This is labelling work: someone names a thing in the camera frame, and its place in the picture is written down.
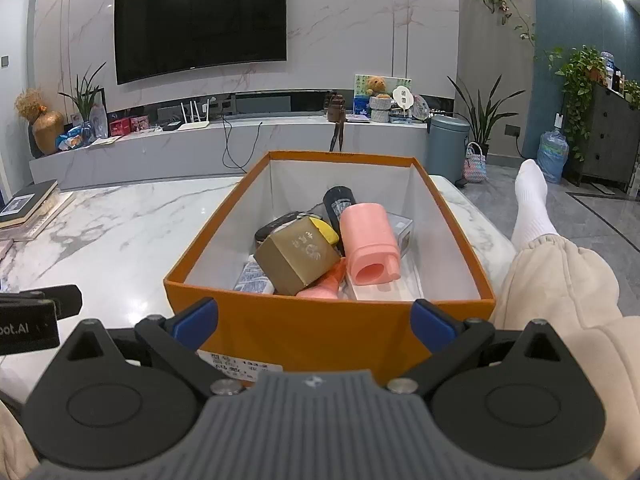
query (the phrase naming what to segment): gold vase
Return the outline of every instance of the gold vase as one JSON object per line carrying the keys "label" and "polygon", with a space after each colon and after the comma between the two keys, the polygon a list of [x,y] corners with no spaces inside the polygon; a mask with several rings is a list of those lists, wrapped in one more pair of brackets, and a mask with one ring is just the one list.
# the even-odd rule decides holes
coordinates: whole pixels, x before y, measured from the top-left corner
{"label": "gold vase", "polygon": [[65,118],[60,112],[45,112],[33,123],[33,138],[40,151],[51,155],[56,150],[56,137],[65,131]]}

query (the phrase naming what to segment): wall-mounted tv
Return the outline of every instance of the wall-mounted tv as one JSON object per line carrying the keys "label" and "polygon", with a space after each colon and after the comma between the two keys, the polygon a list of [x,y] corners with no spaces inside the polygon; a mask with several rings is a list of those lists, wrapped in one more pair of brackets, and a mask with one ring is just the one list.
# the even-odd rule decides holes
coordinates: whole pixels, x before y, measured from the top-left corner
{"label": "wall-mounted tv", "polygon": [[287,59],[287,0],[115,0],[118,84]]}

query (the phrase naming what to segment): power outlet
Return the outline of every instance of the power outlet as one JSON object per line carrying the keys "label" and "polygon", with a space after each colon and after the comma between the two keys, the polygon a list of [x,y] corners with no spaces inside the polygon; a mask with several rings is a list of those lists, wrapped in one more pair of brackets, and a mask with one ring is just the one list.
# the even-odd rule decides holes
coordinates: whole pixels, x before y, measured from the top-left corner
{"label": "power outlet", "polygon": [[506,124],[504,127],[504,134],[517,139],[520,136],[520,127],[513,126],[512,124]]}

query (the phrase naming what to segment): bag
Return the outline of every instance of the bag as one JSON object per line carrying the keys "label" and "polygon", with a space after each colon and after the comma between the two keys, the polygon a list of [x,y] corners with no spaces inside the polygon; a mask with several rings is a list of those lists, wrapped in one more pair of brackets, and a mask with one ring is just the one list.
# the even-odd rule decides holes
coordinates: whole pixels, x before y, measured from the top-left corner
{"label": "bag", "polygon": [[560,183],[562,168],[568,156],[569,145],[562,133],[553,131],[542,134],[538,148],[538,165],[547,182]]}
{"label": "bag", "polygon": [[[478,147],[479,153],[474,151],[474,146]],[[486,180],[486,158],[476,142],[470,142],[466,146],[465,167],[462,173],[469,182]]]}

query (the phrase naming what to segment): white sock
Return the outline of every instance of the white sock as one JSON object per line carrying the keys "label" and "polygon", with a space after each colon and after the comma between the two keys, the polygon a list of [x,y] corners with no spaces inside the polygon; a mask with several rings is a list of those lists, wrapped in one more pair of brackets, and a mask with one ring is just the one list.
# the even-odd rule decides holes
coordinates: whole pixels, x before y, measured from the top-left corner
{"label": "white sock", "polygon": [[535,160],[525,160],[516,177],[518,217],[513,228],[511,243],[517,250],[524,249],[542,235],[557,235],[558,231],[546,213],[546,181]]}

